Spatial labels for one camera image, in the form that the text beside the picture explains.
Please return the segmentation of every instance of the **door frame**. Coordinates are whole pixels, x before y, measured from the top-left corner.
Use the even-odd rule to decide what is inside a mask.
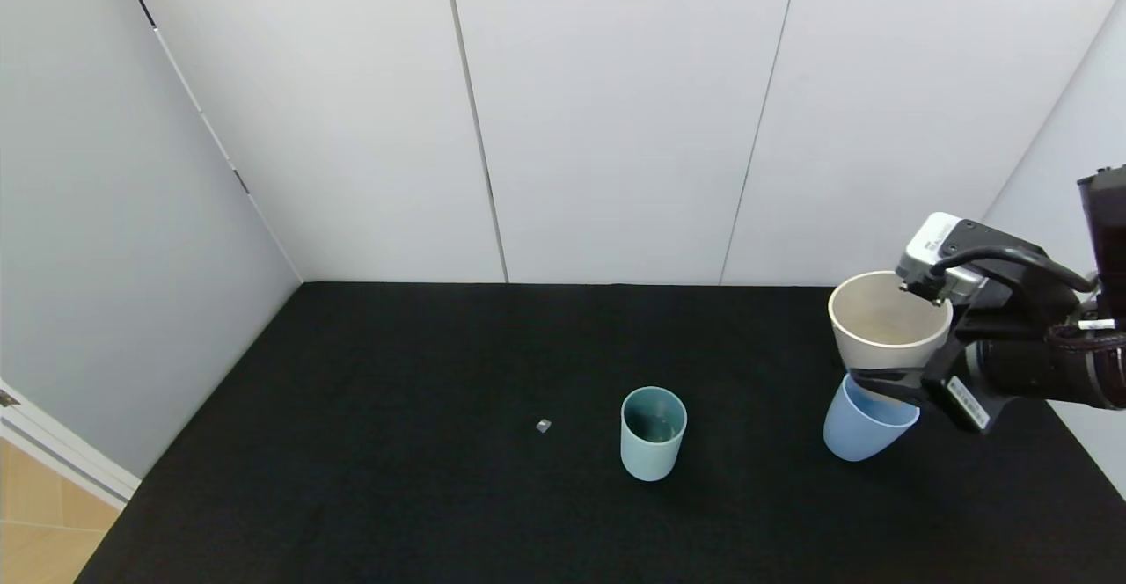
[[[128,503],[141,484],[140,478],[71,432],[3,379],[0,379],[0,388],[18,402],[0,408],[0,439],[8,440],[110,506],[120,510]]]

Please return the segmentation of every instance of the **wall seam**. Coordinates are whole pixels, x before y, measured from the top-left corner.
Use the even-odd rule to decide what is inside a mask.
[[[762,116],[767,113],[767,99],[770,99],[770,87],[774,83],[775,68],[778,65],[778,54],[781,51],[783,36],[786,33],[786,20],[789,18],[789,5],[793,0],[786,0],[786,8],[781,15],[781,26],[778,28],[778,42],[775,44],[775,55],[770,62],[770,74],[767,75],[767,87],[762,92],[762,107],[759,107],[759,119],[754,124],[754,136],[751,140],[751,154],[747,159],[747,171],[743,171],[743,187],[739,191],[739,204],[735,206],[735,218],[731,223],[731,235],[727,236],[727,250],[723,254],[723,267],[720,268],[720,281],[722,286],[724,276],[727,275],[727,260],[731,257],[731,246],[735,242],[735,227],[739,226],[739,213],[743,209],[743,198],[747,195],[747,180],[751,176],[751,163],[754,160],[754,147],[759,143],[759,132],[762,131]]]
[[[481,119],[477,115],[477,99],[473,92],[473,79],[470,75],[470,59],[465,54],[465,36],[462,34],[462,17],[457,10],[457,0],[449,0],[454,15],[454,34],[457,35],[457,50],[462,56],[462,72],[465,75],[465,90],[470,99],[470,115],[473,116],[473,129],[477,136],[477,154],[481,155],[481,170],[484,172],[485,190],[489,192],[489,210],[493,218],[493,234],[497,236],[497,252],[500,255],[500,270],[508,284],[508,261],[504,257],[504,242],[500,234],[500,219],[497,216],[497,200],[493,198],[492,176],[489,171],[489,159],[485,156],[485,142],[481,134]]]

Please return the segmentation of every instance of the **teal cup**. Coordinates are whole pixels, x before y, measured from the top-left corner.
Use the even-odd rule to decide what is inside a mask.
[[[636,388],[622,403],[622,464],[638,480],[661,480],[672,471],[688,411],[664,388]]]

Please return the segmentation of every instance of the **cup rim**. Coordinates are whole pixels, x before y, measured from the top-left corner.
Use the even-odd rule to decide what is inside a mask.
[[[849,395],[848,395],[848,388],[846,388],[846,386],[844,386],[844,385],[848,384],[848,378],[851,377],[851,375],[852,375],[852,372],[844,372],[844,377],[841,378],[840,393],[841,393],[841,395],[844,396],[844,401],[848,401],[848,405],[851,406],[852,410],[857,412],[857,414],[859,414],[860,416],[864,416],[864,419],[868,420],[869,422],[872,422],[874,424],[877,424],[879,426],[884,426],[886,429],[909,429],[909,428],[913,426],[913,424],[915,424],[915,422],[918,422],[919,416],[922,415],[922,410],[921,408],[919,408],[918,406],[912,406],[912,408],[914,408],[915,414],[914,414],[914,416],[911,417],[910,422],[908,422],[905,424],[890,424],[887,422],[882,422],[881,420],[875,419],[875,416],[872,416],[868,413],[865,413],[864,411],[860,410],[860,407],[857,406],[857,404],[855,403],[855,401],[852,401],[852,398],[849,397]]]
[[[877,349],[915,349],[918,347],[922,347],[922,344],[929,344],[933,342],[933,340],[938,340],[939,336],[946,334],[946,332],[949,331],[950,324],[954,321],[954,306],[953,304],[950,304],[950,300],[942,300],[942,308],[944,311],[946,311],[946,323],[942,324],[942,327],[938,329],[937,332],[933,332],[929,336],[924,336],[923,340],[917,340],[915,342],[909,342],[905,344],[884,344],[882,342],[873,342],[873,340],[863,339],[861,336],[856,335],[855,332],[848,331],[848,329],[844,327],[844,324],[841,324],[840,321],[837,320],[837,314],[833,313],[833,300],[837,300],[837,293],[840,293],[842,288],[844,288],[844,286],[847,286],[848,284],[851,284],[852,280],[859,280],[867,278],[868,276],[876,276],[876,275],[895,275],[895,271],[876,270],[875,272],[863,272],[863,275],[852,276],[852,278],[844,280],[844,282],[841,282],[839,286],[837,286],[837,288],[833,288],[833,293],[829,295],[829,305],[828,305],[829,321],[830,323],[833,324],[834,327],[840,329],[840,331],[843,332],[844,335],[848,335],[850,339],[856,340],[861,344],[868,344],[868,347],[876,347]]]
[[[636,393],[640,393],[642,390],[660,390],[660,392],[663,392],[663,393],[668,393],[669,396],[671,396],[673,399],[677,401],[677,404],[679,404],[679,406],[680,406],[680,412],[685,414],[685,424],[683,424],[683,426],[680,428],[680,432],[678,432],[676,437],[672,437],[672,439],[670,439],[668,441],[661,441],[661,442],[647,441],[647,440],[642,439],[642,437],[637,437],[637,433],[635,433],[626,424],[626,404],[628,403],[628,401],[629,401],[629,398],[632,396],[636,395]],[[683,401],[680,401],[680,396],[677,396],[676,393],[672,393],[668,388],[663,388],[663,387],[660,387],[660,386],[642,386],[642,387],[633,388],[633,390],[631,390],[628,393],[628,395],[626,395],[626,398],[622,401],[622,407],[618,410],[618,420],[622,422],[622,428],[624,429],[624,431],[628,432],[629,435],[633,438],[633,440],[635,440],[637,442],[644,443],[645,446],[653,446],[653,447],[671,446],[672,443],[680,441],[680,437],[683,437],[685,435],[685,431],[688,429],[688,408],[685,407]]]

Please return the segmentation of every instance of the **wooden floor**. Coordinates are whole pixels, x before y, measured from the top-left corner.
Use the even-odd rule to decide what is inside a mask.
[[[0,582],[72,584],[117,510],[0,440]]]

